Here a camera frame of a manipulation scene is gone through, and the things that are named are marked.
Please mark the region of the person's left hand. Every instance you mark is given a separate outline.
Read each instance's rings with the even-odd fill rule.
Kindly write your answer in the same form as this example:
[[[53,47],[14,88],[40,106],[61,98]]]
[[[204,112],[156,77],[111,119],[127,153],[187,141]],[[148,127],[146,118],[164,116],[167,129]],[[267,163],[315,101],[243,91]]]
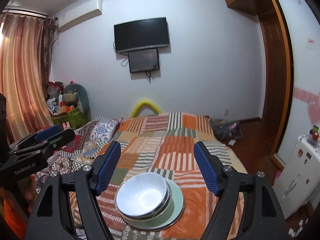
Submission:
[[[31,213],[35,205],[37,192],[36,192],[37,179],[36,175],[32,174],[29,176],[28,183],[24,189],[24,197],[28,202],[28,211]]]

